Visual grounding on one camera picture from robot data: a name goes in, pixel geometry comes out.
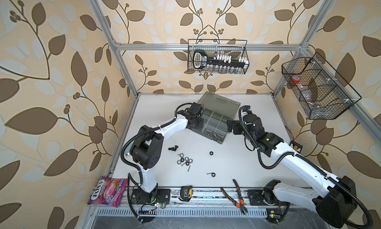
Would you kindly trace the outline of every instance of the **wallpaper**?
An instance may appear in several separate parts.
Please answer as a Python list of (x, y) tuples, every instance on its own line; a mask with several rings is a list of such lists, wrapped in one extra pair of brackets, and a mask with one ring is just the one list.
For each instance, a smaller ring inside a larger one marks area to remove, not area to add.
[[(381, 5), (380, 0), (337, 0), (312, 40), (310, 48), (331, 62), (360, 93), (358, 102), (381, 123)], [(335, 120), (307, 120), (294, 93), (284, 87), (278, 96), (281, 111), (302, 155), (339, 177), (356, 183), (357, 197), (381, 228), (381, 148), (349, 112)], [(365, 223), (358, 207), (349, 218)]]
[(381, 124), (381, 0), (337, 0), (310, 48), (326, 57)]
[(322, 0), (98, 0), (121, 43), (297, 44)]
[(271, 93), (281, 77), (289, 51), (248, 51), (246, 74), (218, 74), (188, 69), (184, 51), (122, 52), (136, 89), (141, 93)]
[(132, 96), (86, 0), (0, 6), (0, 227), (72, 229)]

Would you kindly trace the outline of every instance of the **diagonal cutting pliers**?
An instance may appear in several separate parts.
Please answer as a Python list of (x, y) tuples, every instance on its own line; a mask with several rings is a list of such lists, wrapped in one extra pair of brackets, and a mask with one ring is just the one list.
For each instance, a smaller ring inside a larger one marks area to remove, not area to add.
[(240, 201), (240, 203), (238, 203), (237, 201), (235, 201), (234, 199), (232, 199), (224, 190), (224, 188), (221, 188), (221, 192), (225, 195), (225, 197), (227, 199), (229, 199), (236, 207), (238, 207), (239, 209), (241, 209), (241, 213), (243, 215), (245, 214), (248, 214), (248, 211), (247, 211), (247, 208), (244, 206), (245, 205), (245, 202), (242, 198), (242, 195), (241, 195), (241, 189), (239, 188), (238, 186), (238, 183), (235, 179), (233, 179), (233, 182), (234, 184), (236, 185), (236, 188), (237, 188), (237, 193), (238, 193), (238, 199)]

